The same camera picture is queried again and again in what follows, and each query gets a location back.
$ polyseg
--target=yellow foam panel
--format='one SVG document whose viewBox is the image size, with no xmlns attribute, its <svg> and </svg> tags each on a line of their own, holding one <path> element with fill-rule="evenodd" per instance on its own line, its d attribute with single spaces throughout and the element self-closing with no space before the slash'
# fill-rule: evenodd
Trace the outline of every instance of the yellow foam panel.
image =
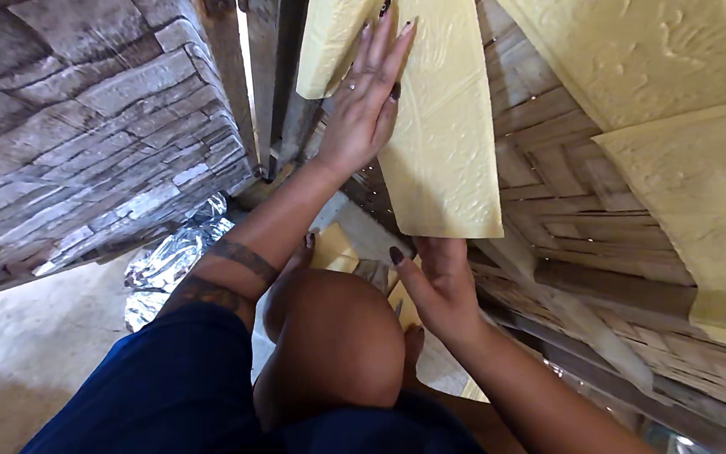
<svg viewBox="0 0 726 454">
<path fill-rule="evenodd" d="M 726 104 L 726 0 L 499 2 L 605 132 Z"/>
<path fill-rule="evenodd" d="M 316 249 L 310 268 L 352 273 L 359 262 L 358 253 L 337 222 L 316 234 Z"/>
<path fill-rule="evenodd" d="M 402 74 L 394 136 L 379 156 L 399 229 L 500 238 L 495 138 L 475 2 L 399 0 L 391 7 L 400 27 L 409 20 L 418 27 Z M 370 8 L 368 2 L 310 2 L 299 95 L 319 98 L 334 90 Z"/>
<path fill-rule="evenodd" d="M 694 276 L 700 295 L 691 321 L 726 330 L 726 105 L 594 140 L 660 221 Z"/>
</svg>

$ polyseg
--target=forearm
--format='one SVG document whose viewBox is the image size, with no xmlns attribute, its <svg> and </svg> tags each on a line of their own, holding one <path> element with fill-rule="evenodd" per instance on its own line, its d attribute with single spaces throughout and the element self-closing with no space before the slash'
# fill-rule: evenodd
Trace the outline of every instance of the forearm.
<svg viewBox="0 0 726 454">
<path fill-rule="evenodd" d="M 213 302 L 253 327 L 256 302 L 276 280 L 343 175 L 309 161 L 195 264 L 159 315 L 195 301 Z"/>
<path fill-rule="evenodd" d="M 529 452 L 652 452 L 493 326 L 445 345 Z"/>
</svg>

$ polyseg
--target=stone pattern wallpaper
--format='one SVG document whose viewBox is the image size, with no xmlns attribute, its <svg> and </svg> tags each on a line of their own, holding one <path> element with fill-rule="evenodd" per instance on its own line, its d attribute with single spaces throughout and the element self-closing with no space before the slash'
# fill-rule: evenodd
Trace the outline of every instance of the stone pattern wallpaper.
<svg viewBox="0 0 726 454">
<path fill-rule="evenodd" d="M 250 178 L 189 0 L 0 0 L 0 284 Z"/>
</svg>

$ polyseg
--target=aluminum foil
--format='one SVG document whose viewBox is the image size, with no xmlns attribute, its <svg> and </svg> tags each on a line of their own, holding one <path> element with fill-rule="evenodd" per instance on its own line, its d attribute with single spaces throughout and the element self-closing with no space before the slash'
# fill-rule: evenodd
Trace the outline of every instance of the aluminum foil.
<svg viewBox="0 0 726 454">
<path fill-rule="evenodd" d="M 136 332 L 150 323 L 209 246 L 234 227 L 226 211 L 226 199 L 215 194 L 187 213 L 187 222 L 155 250 L 137 253 L 125 271 L 125 286 L 132 289 L 125 304 L 127 329 Z"/>
</svg>

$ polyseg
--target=concrete floor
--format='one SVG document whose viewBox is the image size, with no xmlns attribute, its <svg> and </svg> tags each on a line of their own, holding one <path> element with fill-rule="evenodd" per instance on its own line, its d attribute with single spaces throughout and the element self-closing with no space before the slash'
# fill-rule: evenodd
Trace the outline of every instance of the concrete floor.
<svg viewBox="0 0 726 454">
<path fill-rule="evenodd" d="M 388 248 L 400 245 L 341 194 L 327 203 L 313 226 L 321 229 L 331 222 L 341 224 L 363 259 L 388 261 Z M 133 255 L 0 293 L 0 454 L 21 449 L 66 404 L 111 346 L 128 334 L 123 280 Z M 259 310 L 264 304 L 260 302 Z M 274 347 L 259 319 L 252 335 L 252 377 Z M 432 335 L 426 338 L 418 375 L 429 386 L 456 395 L 468 379 Z"/>
</svg>

